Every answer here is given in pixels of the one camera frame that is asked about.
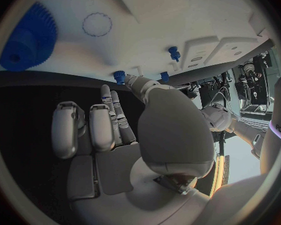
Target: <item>white plastic surface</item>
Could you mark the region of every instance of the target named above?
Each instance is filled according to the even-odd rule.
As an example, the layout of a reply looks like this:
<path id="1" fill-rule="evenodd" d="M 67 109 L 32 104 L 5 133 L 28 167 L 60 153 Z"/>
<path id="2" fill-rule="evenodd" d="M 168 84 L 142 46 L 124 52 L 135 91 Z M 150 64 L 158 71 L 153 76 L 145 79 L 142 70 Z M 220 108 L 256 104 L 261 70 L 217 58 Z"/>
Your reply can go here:
<path id="1" fill-rule="evenodd" d="M 141 70 L 145 77 L 159 80 L 162 72 L 172 76 L 235 61 L 268 39 L 266 32 L 257 36 L 249 24 L 253 11 L 242 0 L 38 1 L 54 17 L 58 38 L 51 57 L 29 69 L 33 71 L 115 82 L 116 71 L 137 75 Z M 217 40 L 220 47 L 215 47 Z M 199 48 L 192 41 L 205 44 Z M 227 41 L 229 48 L 239 47 L 233 51 L 242 53 L 232 54 Z M 177 64 L 168 52 L 172 46 L 181 54 Z M 200 49 L 206 49 L 204 58 L 212 57 L 185 68 Z"/>

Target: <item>blue plastic part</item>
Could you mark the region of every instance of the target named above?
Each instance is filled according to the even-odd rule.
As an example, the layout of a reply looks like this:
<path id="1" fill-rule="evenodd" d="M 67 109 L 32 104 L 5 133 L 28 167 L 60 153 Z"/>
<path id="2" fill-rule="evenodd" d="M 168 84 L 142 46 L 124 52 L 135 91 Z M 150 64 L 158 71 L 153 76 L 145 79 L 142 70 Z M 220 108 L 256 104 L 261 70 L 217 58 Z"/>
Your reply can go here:
<path id="1" fill-rule="evenodd" d="M 125 72 L 124 71 L 116 71 L 113 74 L 114 79 L 116 80 L 117 85 L 123 85 L 125 84 Z"/>
<path id="2" fill-rule="evenodd" d="M 168 52 L 170 53 L 170 57 L 173 60 L 176 60 L 176 62 L 179 62 L 179 58 L 180 58 L 180 53 L 177 51 L 177 47 L 176 46 L 172 46 L 168 49 Z"/>
<path id="3" fill-rule="evenodd" d="M 167 71 L 162 72 L 160 75 L 161 75 L 162 81 L 164 81 L 165 83 L 167 83 L 169 81 L 169 74 Z"/>
<path id="4" fill-rule="evenodd" d="M 53 52 L 57 28 L 50 13 L 36 2 L 10 35 L 0 58 L 3 68 L 19 72 L 46 61 Z"/>

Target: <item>dashed circle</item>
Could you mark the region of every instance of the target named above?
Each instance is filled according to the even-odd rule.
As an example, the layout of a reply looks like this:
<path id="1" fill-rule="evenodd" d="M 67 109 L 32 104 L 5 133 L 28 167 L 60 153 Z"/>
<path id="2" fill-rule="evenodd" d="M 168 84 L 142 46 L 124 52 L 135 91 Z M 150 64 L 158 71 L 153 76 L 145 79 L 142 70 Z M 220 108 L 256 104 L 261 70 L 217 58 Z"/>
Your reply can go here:
<path id="1" fill-rule="evenodd" d="M 92 37 L 102 37 L 110 32 L 113 22 L 104 13 L 96 12 L 88 15 L 82 23 L 83 31 Z"/>

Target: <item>machine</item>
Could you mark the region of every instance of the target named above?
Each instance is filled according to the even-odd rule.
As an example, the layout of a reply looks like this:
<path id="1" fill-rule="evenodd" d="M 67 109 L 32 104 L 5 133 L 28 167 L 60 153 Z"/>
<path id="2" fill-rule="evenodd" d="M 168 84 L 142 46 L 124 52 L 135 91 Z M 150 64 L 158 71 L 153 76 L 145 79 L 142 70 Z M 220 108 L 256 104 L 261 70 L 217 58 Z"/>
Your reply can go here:
<path id="1" fill-rule="evenodd" d="M 84 224 L 209 224 L 219 216 L 213 211 L 216 203 L 240 184 L 249 192 L 241 199 L 234 196 L 236 204 L 229 212 L 250 198 L 281 146 L 281 116 L 275 112 L 281 110 L 281 79 L 266 132 L 218 103 L 199 110 L 170 85 L 134 75 L 126 75 L 124 83 L 145 104 L 138 142 L 117 93 L 107 85 L 101 88 L 102 104 L 90 107 L 89 119 L 74 102 L 60 103 L 53 114 L 53 150 L 61 159 L 74 157 L 67 196 Z M 215 160 L 211 131 L 224 130 L 250 144 L 263 175 L 224 186 L 210 198 L 194 187 Z"/>

